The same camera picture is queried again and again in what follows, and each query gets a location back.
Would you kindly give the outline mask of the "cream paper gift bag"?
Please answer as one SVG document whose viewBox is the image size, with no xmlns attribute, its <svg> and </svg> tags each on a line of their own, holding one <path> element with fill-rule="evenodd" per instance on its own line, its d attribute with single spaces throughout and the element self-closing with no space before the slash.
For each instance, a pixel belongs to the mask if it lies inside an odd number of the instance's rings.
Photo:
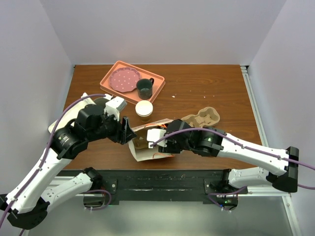
<svg viewBox="0 0 315 236">
<path fill-rule="evenodd" d="M 165 140 L 152 146 L 155 141 L 165 135 L 167 125 L 172 121 L 172 119 L 166 118 L 132 128 L 132 131 L 136 133 L 136 137 L 128 142 L 128 147 L 137 162 L 174 156 L 172 153 L 159 151 L 159 148 L 166 147 Z"/>
</svg>

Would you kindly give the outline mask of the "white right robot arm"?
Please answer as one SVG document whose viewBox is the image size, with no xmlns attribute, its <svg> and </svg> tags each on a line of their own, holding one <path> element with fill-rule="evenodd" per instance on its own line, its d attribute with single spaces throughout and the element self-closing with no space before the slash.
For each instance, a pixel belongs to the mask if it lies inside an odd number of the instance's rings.
<svg viewBox="0 0 315 236">
<path fill-rule="evenodd" d="M 230 133 L 211 127 L 191 127 L 177 119 L 165 128 L 149 128 L 149 148 L 158 147 L 160 153 L 191 151 L 204 157 L 232 158 L 253 167 L 231 169 L 218 184 L 219 191 L 231 193 L 244 186 L 270 185 L 277 190 L 295 193 L 298 190 L 299 149 L 277 149 L 257 145 Z"/>
</svg>

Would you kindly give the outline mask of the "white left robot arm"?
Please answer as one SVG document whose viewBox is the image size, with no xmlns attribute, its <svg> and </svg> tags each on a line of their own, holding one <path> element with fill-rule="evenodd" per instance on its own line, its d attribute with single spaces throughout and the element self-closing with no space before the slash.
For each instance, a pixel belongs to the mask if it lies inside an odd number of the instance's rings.
<svg viewBox="0 0 315 236">
<path fill-rule="evenodd" d="M 7 219 L 14 227 L 30 230 L 53 208 L 75 195 L 103 191 L 103 178 L 92 167 L 58 187 L 48 186 L 90 142 L 108 138 L 124 145 L 136 137 L 128 118 L 120 117 L 127 105 L 123 98 L 102 94 L 106 101 L 102 106 L 92 97 L 84 95 L 63 111 L 38 162 L 16 188 L 0 196 L 1 222 Z"/>
</svg>

